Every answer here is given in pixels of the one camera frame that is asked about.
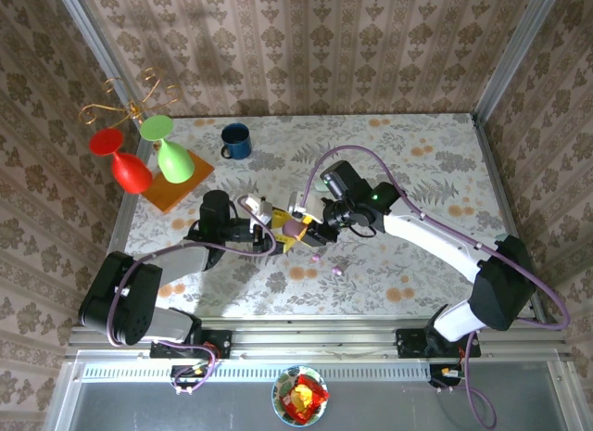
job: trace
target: green wine glass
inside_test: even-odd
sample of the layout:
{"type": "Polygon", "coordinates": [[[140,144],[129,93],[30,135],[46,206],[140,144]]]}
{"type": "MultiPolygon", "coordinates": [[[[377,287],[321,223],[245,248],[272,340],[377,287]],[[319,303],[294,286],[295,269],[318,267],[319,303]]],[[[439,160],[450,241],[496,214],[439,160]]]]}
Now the green wine glass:
{"type": "Polygon", "coordinates": [[[165,179],[173,184],[187,181],[194,174],[195,164],[185,148],[165,137],[173,130],[173,120],[164,114],[151,116],[140,126],[140,135],[147,141],[160,142],[157,161],[165,179]]]}

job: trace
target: blue mug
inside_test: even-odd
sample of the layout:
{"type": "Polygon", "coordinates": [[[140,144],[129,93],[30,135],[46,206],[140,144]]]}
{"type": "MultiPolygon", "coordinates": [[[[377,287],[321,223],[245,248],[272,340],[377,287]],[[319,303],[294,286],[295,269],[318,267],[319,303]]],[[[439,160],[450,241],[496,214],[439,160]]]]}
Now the blue mug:
{"type": "Polygon", "coordinates": [[[222,129],[224,147],[221,156],[225,159],[245,159],[251,154],[249,129],[243,123],[232,123],[222,129]]]}

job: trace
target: patterned wallpaper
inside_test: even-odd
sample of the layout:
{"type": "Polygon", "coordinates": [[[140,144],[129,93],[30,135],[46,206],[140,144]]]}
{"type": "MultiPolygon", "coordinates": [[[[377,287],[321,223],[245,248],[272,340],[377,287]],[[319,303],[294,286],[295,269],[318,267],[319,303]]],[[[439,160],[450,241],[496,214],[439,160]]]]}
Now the patterned wallpaper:
{"type": "Polygon", "coordinates": [[[255,116],[473,111],[529,0],[84,1],[170,114],[255,116]]]}
{"type": "Polygon", "coordinates": [[[109,162],[78,122],[83,104],[106,102],[102,76],[60,0],[0,0],[2,430],[41,428],[118,214],[109,162]]]}
{"type": "Polygon", "coordinates": [[[593,406],[593,0],[557,0],[486,128],[593,406]]]}

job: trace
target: floral tablecloth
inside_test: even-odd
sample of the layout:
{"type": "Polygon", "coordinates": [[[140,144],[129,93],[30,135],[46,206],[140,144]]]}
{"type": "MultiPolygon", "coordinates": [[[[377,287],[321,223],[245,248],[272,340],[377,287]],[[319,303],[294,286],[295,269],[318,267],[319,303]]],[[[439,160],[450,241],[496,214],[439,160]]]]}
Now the floral tablecloth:
{"type": "MultiPolygon", "coordinates": [[[[202,196],[211,189],[223,189],[233,199],[247,193],[266,196],[284,209],[290,193],[304,188],[317,158],[344,144],[375,151],[426,210],[469,231],[504,232],[467,114],[177,119],[170,140],[215,170],[166,215],[140,197],[127,253],[146,253],[181,240],[199,212],[202,196]],[[220,156],[221,130],[236,121],[249,127],[253,153],[244,160],[227,160],[220,156]]],[[[339,158],[349,160],[372,186],[386,180],[378,164],[363,153],[343,152],[339,158]]],[[[154,155],[148,165],[157,167],[154,155]]],[[[311,260],[313,253],[302,244],[271,258],[227,253],[213,269],[162,287],[158,305],[200,316],[428,317],[472,291],[444,261],[389,235],[362,239],[344,232],[337,244],[321,250],[319,262],[311,260]],[[342,276],[332,274],[335,265],[344,269],[342,276]]]]}

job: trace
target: red object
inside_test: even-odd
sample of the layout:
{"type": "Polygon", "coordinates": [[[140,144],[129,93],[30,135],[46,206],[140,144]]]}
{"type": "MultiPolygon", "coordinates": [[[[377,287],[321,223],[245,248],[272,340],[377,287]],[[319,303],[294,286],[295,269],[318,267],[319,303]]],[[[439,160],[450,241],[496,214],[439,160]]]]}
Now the red object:
{"type": "Polygon", "coordinates": [[[111,172],[128,193],[143,193],[152,184],[152,172],[136,156],[120,153],[123,133],[116,128],[99,130],[91,138],[89,149],[97,156],[113,155],[111,172]]]}
{"type": "Polygon", "coordinates": [[[322,403],[324,403],[330,398],[330,394],[325,389],[323,389],[322,386],[319,385],[315,380],[303,374],[301,374],[298,377],[298,384],[305,385],[311,391],[313,391],[311,404],[307,407],[305,411],[298,412],[297,408],[290,400],[290,394],[293,391],[293,389],[295,389],[294,387],[291,388],[290,392],[286,395],[286,397],[284,397],[286,401],[283,401],[283,404],[284,409],[286,410],[286,412],[288,412],[288,415],[290,415],[301,425],[304,425],[306,422],[309,421],[311,415],[313,415],[317,411],[317,409],[322,405],[322,403]]]}

